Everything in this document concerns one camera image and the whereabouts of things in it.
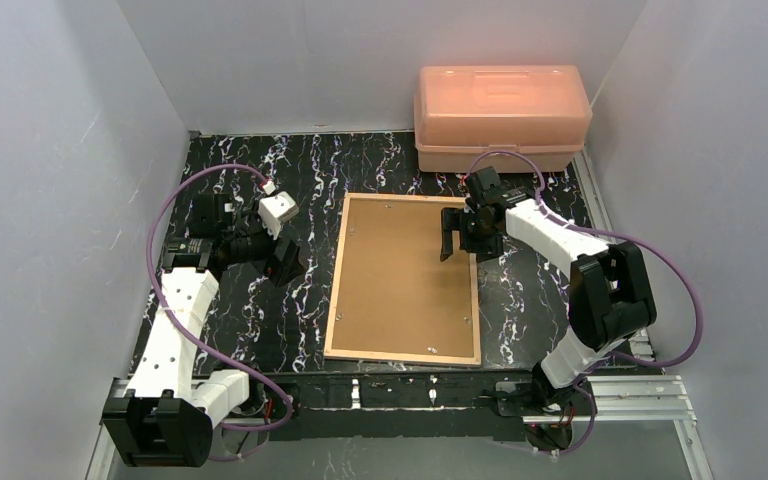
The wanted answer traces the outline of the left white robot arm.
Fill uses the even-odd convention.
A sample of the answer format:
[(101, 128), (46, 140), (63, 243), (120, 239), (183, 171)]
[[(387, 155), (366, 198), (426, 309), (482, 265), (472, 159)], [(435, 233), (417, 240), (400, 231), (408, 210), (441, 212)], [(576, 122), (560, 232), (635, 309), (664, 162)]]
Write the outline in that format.
[(281, 236), (299, 211), (286, 192), (238, 209), (229, 194), (200, 194), (182, 237), (171, 238), (152, 268), (158, 308), (125, 391), (106, 400), (102, 423), (129, 467), (200, 467), (214, 431), (230, 414), (263, 399), (247, 372), (223, 361), (194, 381), (196, 340), (231, 266), (252, 264), (278, 287), (304, 271), (300, 248)]

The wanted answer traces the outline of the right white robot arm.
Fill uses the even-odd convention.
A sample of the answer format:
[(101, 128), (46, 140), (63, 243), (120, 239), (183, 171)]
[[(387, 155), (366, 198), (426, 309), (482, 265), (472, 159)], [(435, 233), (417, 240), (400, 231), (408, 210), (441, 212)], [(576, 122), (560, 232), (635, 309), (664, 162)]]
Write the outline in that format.
[(441, 260), (455, 250), (477, 261), (496, 259), (512, 238), (539, 253), (567, 278), (568, 327), (558, 344), (531, 370), (531, 408), (566, 401), (573, 387), (621, 343), (656, 319), (656, 306), (641, 250), (581, 232), (555, 215), (535, 194), (506, 189), (492, 167), (469, 174), (460, 208), (445, 207)]

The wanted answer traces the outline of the orange plastic storage box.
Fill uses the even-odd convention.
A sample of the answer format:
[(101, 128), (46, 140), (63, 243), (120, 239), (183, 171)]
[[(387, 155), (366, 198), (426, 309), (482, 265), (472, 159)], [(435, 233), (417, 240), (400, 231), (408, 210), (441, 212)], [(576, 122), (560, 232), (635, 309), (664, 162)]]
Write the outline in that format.
[(590, 100), (573, 65), (429, 66), (414, 97), (418, 168), (561, 172), (582, 150)]

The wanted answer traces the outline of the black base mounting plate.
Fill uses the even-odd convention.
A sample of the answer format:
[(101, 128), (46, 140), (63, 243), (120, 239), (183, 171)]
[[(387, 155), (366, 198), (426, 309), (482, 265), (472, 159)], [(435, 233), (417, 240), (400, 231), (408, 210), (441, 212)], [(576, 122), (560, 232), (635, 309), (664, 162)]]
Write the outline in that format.
[(291, 420), (268, 434), (275, 442), (350, 437), (522, 441), (534, 427), (568, 434), (594, 411), (576, 391), (567, 392), (558, 406), (536, 405), (527, 370), (314, 372), (271, 378), (294, 403)]

